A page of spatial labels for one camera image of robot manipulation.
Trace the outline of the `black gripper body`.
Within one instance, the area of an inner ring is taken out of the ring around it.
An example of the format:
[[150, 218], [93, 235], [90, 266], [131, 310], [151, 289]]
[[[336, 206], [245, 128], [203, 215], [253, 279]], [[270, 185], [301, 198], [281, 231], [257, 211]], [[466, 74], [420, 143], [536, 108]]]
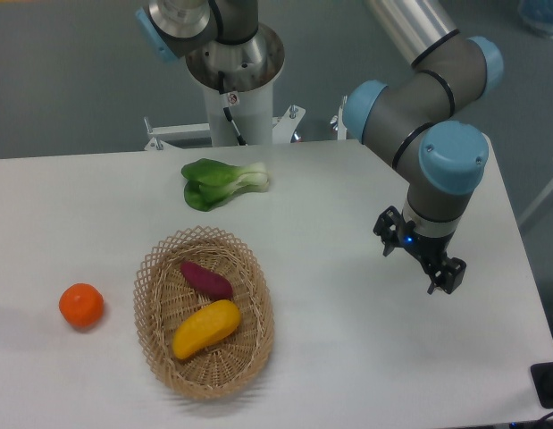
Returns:
[[398, 238], [402, 248], [420, 263], [425, 273], [441, 270], [449, 236], [433, 238], [411, 232], [401, 233]]

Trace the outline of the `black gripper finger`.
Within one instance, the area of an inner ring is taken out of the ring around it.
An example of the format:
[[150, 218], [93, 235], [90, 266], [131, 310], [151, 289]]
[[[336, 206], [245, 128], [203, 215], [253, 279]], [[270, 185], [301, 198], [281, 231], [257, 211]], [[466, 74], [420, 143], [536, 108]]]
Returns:
[[435, 265], [429, 265], [427, 275], [431, 283], [427, 290], [432, 294], [435, 290], [442, 290], [451, 294], [463, 281], [466, 262], [462, 259], [444, 257]]
[[398, 227], [401, 214], [394, 206], [386, 208], [377, 218], [373, 226], [373, 233], [380, 238], [383, 245], [382, 254], [388, 256], [395, 248], [401, 248]]

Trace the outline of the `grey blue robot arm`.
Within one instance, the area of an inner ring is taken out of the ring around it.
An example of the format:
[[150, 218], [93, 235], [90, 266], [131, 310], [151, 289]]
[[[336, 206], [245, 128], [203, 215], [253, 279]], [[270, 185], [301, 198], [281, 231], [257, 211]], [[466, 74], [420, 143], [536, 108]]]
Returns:
[[[447, 247], [480, 183], [489, 144], [454, 114], [501, 80], [499, 49], [465, 38], [436, 1], [372, 1], [370, 9], [413, 69], [403, 86], [377, 80], [347, 98], [341, 122], [409, 185], [401, 209], [374, 225], [386, 252], [402, 248], [433, 289], [453, 292], [466, 265]], [[216, 146], [271, 144], [272, 84], [284, 49], [255, 1], [151, 1], [138, 25], [165, 62], [184, 59], [204, 91]]]

